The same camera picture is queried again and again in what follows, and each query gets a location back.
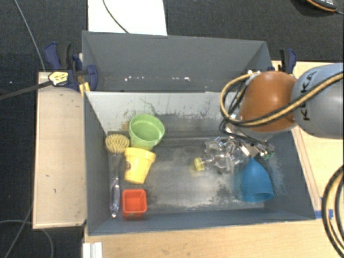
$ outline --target yellow brush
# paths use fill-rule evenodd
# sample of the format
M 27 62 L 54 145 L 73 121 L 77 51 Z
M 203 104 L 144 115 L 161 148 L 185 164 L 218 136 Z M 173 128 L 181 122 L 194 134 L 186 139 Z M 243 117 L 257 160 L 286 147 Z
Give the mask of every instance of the yellow brush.
M 109 152 L 110 212 L 112 218 L 117 216 L 120 206 L 119 169 L 116 166 L 120 164 L 129 143 L 129 139 L 120 134 L 112 134 L 105 139 L 105 147 Z
M 129 139 L 120 134 L 112 134 L 105 139 L 106 150 L 113 154 L 122 154 L 129 147 Z

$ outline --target blue tape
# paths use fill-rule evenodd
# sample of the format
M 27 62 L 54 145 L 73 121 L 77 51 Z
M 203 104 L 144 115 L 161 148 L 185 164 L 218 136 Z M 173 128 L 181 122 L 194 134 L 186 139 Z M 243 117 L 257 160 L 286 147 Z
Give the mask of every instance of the blue tape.
M 315 213 L 317 219 L 321 219 L 322 218 L 321 210 L 315 210 L 314 213 Z M 329 209 L 328 210 L 328 217 L 329 217 L 330 220 L 332 220 L 332 218 L 333 218 L 333 209 Z

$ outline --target orange cup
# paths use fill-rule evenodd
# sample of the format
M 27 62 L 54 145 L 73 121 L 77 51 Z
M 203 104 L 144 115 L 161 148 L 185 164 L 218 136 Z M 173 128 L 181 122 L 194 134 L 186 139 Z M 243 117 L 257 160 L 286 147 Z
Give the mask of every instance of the orange cup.
M 147 195 L 144 189 L 126 189 L 122 192 L 122 213 L 126 219 L 140 219 L 147 211 Z

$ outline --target dark carpet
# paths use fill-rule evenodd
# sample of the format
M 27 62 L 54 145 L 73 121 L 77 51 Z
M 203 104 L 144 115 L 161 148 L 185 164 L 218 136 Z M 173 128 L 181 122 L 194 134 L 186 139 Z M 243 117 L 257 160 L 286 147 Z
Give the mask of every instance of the dark carpet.
M 335 0 L 344 10 L 344 0 Z M 87 0 L 18 0 L 42 52 L 52 42 L 81 51 Z M 303 0 L 164 0 L 168 34 L 264 40 L 272 59 L 292 48 L 302 61 L 343 61 L 343 16 Z M 0 89 L 34 85 L 41 68 L 13 0 L 0 0 Z M 24 219 L 33 194 L 35 93 L 0 101 L 0 221 Z M 0 225 L 0 257 L 20 224 Z M 49 230 L 54 257 L 81 255 L 81 228 Z M 10 257 L 49 257 L 41 232 L 24 228 Z

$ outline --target green cup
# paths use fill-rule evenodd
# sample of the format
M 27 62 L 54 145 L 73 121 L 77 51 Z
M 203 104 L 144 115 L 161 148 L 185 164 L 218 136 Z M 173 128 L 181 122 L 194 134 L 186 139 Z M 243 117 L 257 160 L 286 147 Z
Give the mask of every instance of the green cup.
M 149 114 L 140 114 L 129 123 L 130 144 L 132 147 L 152 150 L 165 134 L 160 119 Z

